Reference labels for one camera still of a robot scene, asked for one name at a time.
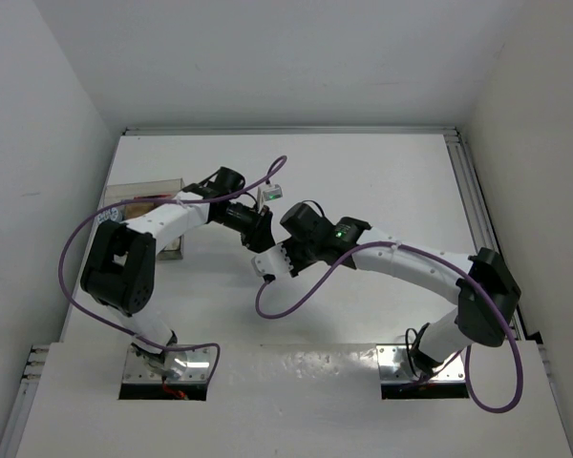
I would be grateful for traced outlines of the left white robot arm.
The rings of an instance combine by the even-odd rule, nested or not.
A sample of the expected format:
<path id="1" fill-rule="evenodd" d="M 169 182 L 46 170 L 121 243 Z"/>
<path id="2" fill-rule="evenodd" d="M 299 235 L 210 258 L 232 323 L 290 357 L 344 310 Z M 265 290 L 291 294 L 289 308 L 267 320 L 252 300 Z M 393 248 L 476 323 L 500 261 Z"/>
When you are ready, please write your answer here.
<path id="1" fill-rule="evenodd" d="M 149 212 L 121 222 L 97 226 L 80 285 L 96 302 L 108 307 L 133 332 L 132 347 L 149 368 L 165 375 L 178 343 L 176 333 L 151 311 L 157 254 L 185 233 L 216 222 L 241 235 L 242 245 L 261 253 L 274 244 L 272 212 L 264 204 L 245 206 L 218 198 L 237 193 L 245 178 L 225 167 L 216 178 L 192 183 Z"/>

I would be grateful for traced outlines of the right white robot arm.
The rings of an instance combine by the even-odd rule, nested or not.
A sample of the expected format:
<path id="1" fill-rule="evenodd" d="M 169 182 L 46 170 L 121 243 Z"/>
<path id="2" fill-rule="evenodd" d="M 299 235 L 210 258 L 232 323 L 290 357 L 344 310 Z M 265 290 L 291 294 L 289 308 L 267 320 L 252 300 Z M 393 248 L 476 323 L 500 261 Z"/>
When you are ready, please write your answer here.
<path id="1" fill-rule="evenodd" d="M 470 344 L 499 347 L 506 337 L 496 318 L 510 321 L 520 287 L 502 255 L 482 247 L 474 255 L 400 244 L 368 222 L 343 217 L 337 223 L 297 203 L 281 218 L 289 237 L 283 243 L 299 274 L 315 262 L 386 274 L 436 293 L 453 305 L 439 321 L 424 324 L 410 349 L 416 369 L 430 375 Z"/>

